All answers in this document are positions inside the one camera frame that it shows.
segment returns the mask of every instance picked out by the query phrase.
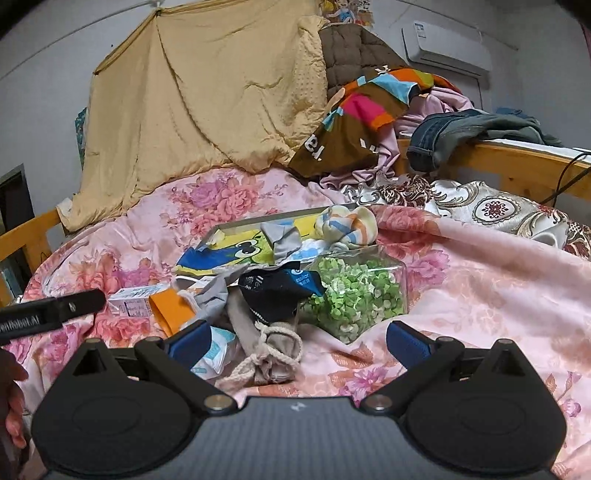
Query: wooden bed rail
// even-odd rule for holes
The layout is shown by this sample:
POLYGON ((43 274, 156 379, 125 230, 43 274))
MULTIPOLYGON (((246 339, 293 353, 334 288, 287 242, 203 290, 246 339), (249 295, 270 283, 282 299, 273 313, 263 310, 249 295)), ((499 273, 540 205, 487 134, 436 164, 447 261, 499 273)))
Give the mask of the wooden bed rail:
MULTIPOLYGON (((34 273, 47 257, 51 255, 51 248, 47 243, 47 231, 60 224, 60 216, 57 210, 44 213, 22 225, 13 228, 0 236, 0 260, 6 259, 10 254, 22 248, 34 273)), ((4 307, 11 301, 11 295, 3 279, 0 278, 0 306, 4 307)))
MULTIPOLYGON (((409 143, 409 140, 398 141, 401 161, 395 163, 395 170, 399 175, 408 172, 406 151, 409 143)), ((457 148, 444 168, 444 176, 457 178, 457 169, 460 167, 498 174, 500 190, 540 202, 554 192, 558 178, 569 161, 568 158, 538 151, 478 143, 457 148)), ((563 184, 588 166, 585 163, 573 164, 564 175, 563 184)), ((568 193, 591 200, 591 175, 573 185, 568 193)), ((46 232, 59 223, 60 217, 54 209, 3 234, 0 236, 0 260, 23 248, 31 272, 34 272, 51 255, 46 232)), ((10 301, 7 286, 0 278, 0 306, 10 301)))

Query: air conditioner label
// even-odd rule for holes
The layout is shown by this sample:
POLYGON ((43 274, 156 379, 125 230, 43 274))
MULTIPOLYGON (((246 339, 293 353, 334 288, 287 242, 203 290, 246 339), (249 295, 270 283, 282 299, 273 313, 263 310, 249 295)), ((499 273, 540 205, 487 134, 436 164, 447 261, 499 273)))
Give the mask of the air conditioner label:
POLYGON ((415 22, 414 28, 417 31, 417 37, 427 38, 427 34, 425 33, 425 26, 423 24, 415 22))

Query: floral blanket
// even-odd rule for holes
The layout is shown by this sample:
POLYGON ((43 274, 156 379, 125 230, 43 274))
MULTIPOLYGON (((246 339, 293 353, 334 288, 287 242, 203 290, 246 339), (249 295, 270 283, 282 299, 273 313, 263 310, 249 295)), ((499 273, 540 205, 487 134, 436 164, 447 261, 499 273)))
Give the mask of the floral blanket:
MULTIPOLYGON (((281 170, 250 176, 214 170, 177 180, 144 197, 126 216, 71 240, 36 272, 28 299, 165 280, 184 249, 221 222, 326 205, 281 170)), ((480 348, 513 338, 554 394, 568 424, 554 466, 563 479, 591 475, 591 263, 567 252, 410 207, 375 205, 378 243, 408 268, 411 308, 399 317, 432 337, 450 335, 480 348)), ((404 369, 387 351, 382 322, 344 345, 303 325, 294 382, 244 389, 247 395, 351 395, 358 403, 404 369)), ((87 336, 112 347, 163 335, 151 319, 108 312, 9 348, 31 374, 27 406, 36 408, 87 336)))

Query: blue gripper pad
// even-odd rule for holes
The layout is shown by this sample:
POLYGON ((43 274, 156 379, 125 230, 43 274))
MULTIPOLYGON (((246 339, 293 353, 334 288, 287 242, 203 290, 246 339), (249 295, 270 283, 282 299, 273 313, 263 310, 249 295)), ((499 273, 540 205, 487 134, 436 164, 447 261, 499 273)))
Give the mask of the blue gripper pad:
POLYGON ((207 322, 187 327, 168 340, 168 356, 187 368, 193 368, 212 345, 212 329, 207 322))
POLYGON ((386 346, 388 351, 396 358, 403 366, 409 370, 415 365, 419 364, 431 355, 429 344, 421 341, 416 336, 407 332, 398 324, 401 322, 392 322, 388 326, 386 333, 386 346))

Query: wall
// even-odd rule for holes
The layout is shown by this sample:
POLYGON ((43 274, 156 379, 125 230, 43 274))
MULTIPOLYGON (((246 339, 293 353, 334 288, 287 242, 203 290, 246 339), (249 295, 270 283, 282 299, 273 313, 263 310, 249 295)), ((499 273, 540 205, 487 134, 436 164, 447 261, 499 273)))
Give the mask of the wall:
POLYGON ((502 29, 519 47, 523 110, 565 145, 591 148, 591 59, 580 24, 547 5, 508 12, 502 29))
MULTIPOLYGON (((61 36, 137 2, 46 0, 0 41, 0 176, 24 163, 36 215, 78 191, 81 169, 74 119, 87 104, 92 71, 148 15, 151 7, 133 9, 87 27, 5 74, 61 36)), ((183 1, 166 0, 164 6, 180 3, 183 1)), ((415 3, 498 34, 498 13, 484 0, 415 3)), ((420 7, 394 0, 373 0, 373 5, 375 32, 402 56, 404 21, 430 21, 470 38, 480 38, 474 28, 420 7)), ((487 35, 483 41, 491 50, 495 69, 491 85, 482 89, 484 107, 517 104, 519 91, 511 88, 514 51, 487 35)), ((461 87, 465 85, 470 97, 480 103, 474 80, 456 78, 451 73, 447 76, 461 87)), ((52 232, 49 240, 56 247, 62 239, 59 232, 52 232)))

